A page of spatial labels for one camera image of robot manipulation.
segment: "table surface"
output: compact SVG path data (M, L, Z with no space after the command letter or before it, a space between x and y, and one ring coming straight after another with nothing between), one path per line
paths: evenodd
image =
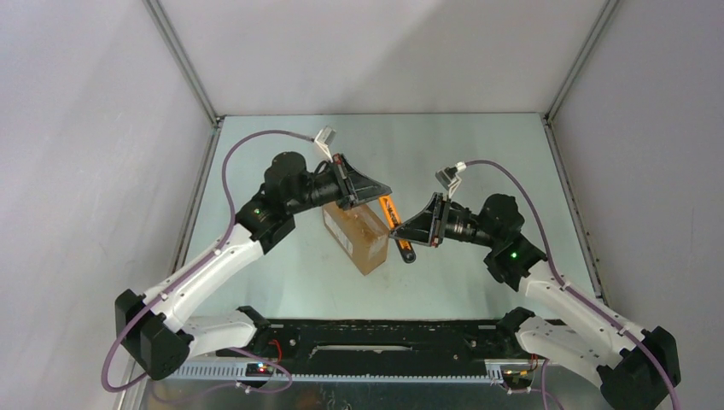
M285 129L315 135L337 131L330 150L373 179L392 187L402 219L423 209L442 191L435 171L458 161L494 160L508 168L530 194L561 272L593 294L591 279L560 180L537 114L356 114L227 117L190 240L189 258L218 237L228 221L221 162L230 147L252 132ZM266 136L244 144L231 158L229 186L239 209L258 189L274 155L303 154L312 170L312 144ZM455 201L478 212L493 193L518 198L523 234L542 248L532 214L515 186L492 167L463 174ZM376 202L371 203L380 216ZM415 246L417 261L405 264L390 241L387 261L363 276L324 229L321 210L295 216L296 229L264 258L232 277L195 314L215 315L250 305L270 318L496 319L517 306L547 319L555 316L495 282L483 259L487 248L445 241L438 249Z

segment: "orange tool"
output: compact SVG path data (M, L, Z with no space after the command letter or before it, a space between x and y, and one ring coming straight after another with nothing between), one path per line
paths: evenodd
M402 219L400 215L397 214L397 209L394 207L391 196L380 196L380 205L382 206L385 218L387 218L389 229L393 229L402 223ZM397 239L395 239L394 242L397 244L397 249L400 251L402 260L405 261L405 263L413 263L415 259L417 259L415 250L412 248L412 243Z

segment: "metal frame edge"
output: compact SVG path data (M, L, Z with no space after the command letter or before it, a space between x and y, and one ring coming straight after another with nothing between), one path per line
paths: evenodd
M558 115L558 111L563 106L563 102L568 96L572 85L578 79L581 74L581 70L586 66L588 59L593 54L598 41L601 39L605 29L610 25L613 14L618 10L618 6L622 3L621 0L606 0L606 3L598 12L598 17L591 27L591 31L588 33L586 40L583 42L581 49L578 51L573 65L571 65L566 78L561 84L556 96L553 98L550 107L546 111L546 117L550 123L553 123Z
M189 252L189 245L191 243L191 236L196 226L196 219L199 215L199 208L201 206L201 200L203 198L203 192L206 189L208 182L208 174L211 172L211 166L213 164L213 155L216 153L216 147L219 145L219 138L221 136L221 127L224 124L224 119L219 119L218 125L213 128L211 137L208 140L206 149L204 150L203 159L201 160L201 167L199 173L196 175L196 183L194 190L189 200L189 205L186 207L186 217L184 218L184 224L181 227L181 232L178 236L178 243L176 246L176 259L173 262L171 273L176 272L186 262L186 256Z
M541 116L541 123L546 132L546 139L548 140L548 146L550 147L553 155L553 162L556 165L556 171L558 171L558 178L561 181L563 195L568 203L570 216L575 228L575 234L578 237L578 243L580 244L581 252L583 253L583 260L586 262L586 266L588 268L588 276L591 278L591 284L593 285L593 294L597 299L600 299L602 302L608 304L604 293L604 286L602 285L601 277L598 274L598 258L591 247L591 242L589 240L590 234L583 223L581 211L573 192L573 186L570 183L568 173L566 172L565 165L563 164L563 157L561 156L561 151L558 147L556 135L553 132L550 121L544 115Z
M199 79L199 75L196 73L194 66L191 64L189 55L186 54L184 45L178 38L178 34L173 28L173 24L171 24L171 20L169 20L168 13L161 4L161 0L143 0L143 3L146 5L146 9L151 16L151 19L156 24L156 28L158 28L159 34L163 38L164 43L166 43L166 47L169 52L171 52L173 60L175 60L178 64L178 69L184 76L186 84L194 94L196 101L198 101L201 105L201 108L206 114L211 125L216 126L219 120L219 115L213 108L211 100L206 93L206 89L204 88L201 79Z

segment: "brown cardboard box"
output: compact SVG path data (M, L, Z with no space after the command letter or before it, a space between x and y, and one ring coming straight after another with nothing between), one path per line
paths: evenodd
M327 227L363 275L387 260L389 228L367 205L342 211L336 204L322 207Z

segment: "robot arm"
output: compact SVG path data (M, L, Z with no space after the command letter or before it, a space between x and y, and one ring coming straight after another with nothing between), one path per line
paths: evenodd
M448 170L447 175L439 173L438 179L457 188L457 172ZM490 248L484 262L495 280L543 304L567 325L551 325L518 307L499 322L499 330L523 350L556 361L599 387L614 408L655 408L667 395L665 383L627 332L656 356L676 385L680 371L674 338L661 327L649 332L623 318L585 296L565 275L560 284L547 255L521 234L523 222L513 196L494 194L474 214L447 195L435 193L423 211L393 229L390 236L431 247L449 238ZM591 306L616 318L622 328Z
M251 307L219 317L191 315L228 278L269 253L292 232L295 214L328 202L350 209L390 192L386 185L350 166L341 154L330 155L313 173L307 171L302 155L277 155L264 172L259 191L236 214L228 236L217 239L207 251L142 295L126 290L118 296L118 334L139 312L153 305L121 344L154 380L169 376L189 357L249 345L255 334L268 326ZM184 277L182 283L169 288Z

